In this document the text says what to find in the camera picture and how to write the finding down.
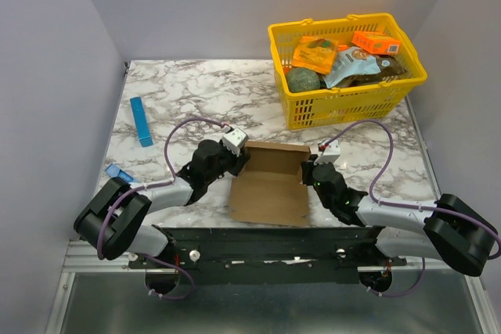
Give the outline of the brown cardboard box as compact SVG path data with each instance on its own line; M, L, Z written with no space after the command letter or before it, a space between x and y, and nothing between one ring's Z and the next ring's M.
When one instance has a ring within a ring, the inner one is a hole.
M232 179L229 215L234 221L306 227L308 188L301 164L311 156L306 145L249 141L250 159Z

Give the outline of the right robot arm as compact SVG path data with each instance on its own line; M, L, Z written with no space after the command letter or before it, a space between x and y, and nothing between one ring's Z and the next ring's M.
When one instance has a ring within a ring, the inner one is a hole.
M498 257L497 230L464 201L442 194L435 201L376 199L347 186L332 163L311 156L301 164L303 184L314 188L322 205L339 221L378 227L380 233L361 244L361 258L371 265L387 257L421 257L442 261L463 275L481 275Z

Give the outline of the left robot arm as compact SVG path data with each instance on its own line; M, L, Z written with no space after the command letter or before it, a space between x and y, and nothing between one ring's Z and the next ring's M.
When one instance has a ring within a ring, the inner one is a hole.
M74 230L102 259L114 260L129 252L146 254L158 268L168 266L174 256L173 238L165 230L143 224L146 215L196 203L224 174L237 176L250 159L246 142L247 137L235 131L219 142L203 140L171 180L130 185L122 178L111 178L79 213Z

